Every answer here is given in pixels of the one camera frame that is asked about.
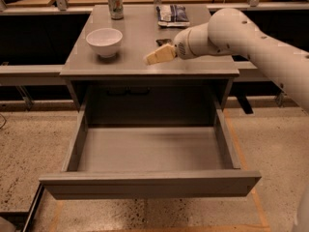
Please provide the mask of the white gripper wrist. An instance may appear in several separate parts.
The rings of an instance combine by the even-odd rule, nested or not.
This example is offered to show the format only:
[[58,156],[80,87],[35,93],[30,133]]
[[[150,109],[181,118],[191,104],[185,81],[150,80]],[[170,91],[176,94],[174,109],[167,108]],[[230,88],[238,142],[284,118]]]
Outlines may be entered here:
[[222,53],[222,50],[209,40],[207,23],[182,30],[175,37],[174,46],[168,43],[160,46],[144,57],[144,63],[153,65],[170,62],[176,58],[176,54],[182,59],[193,59]]

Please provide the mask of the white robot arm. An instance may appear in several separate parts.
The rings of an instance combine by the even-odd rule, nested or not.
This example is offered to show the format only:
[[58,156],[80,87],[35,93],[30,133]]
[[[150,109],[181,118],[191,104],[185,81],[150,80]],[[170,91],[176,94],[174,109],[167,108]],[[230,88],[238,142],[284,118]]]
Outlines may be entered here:
[[309,52],[263,33],[243,12],[225,8],[207,23],[182,30],[145,56],[147,65],[175,58],[237,54],[250,61],[297,105],[309,111]]

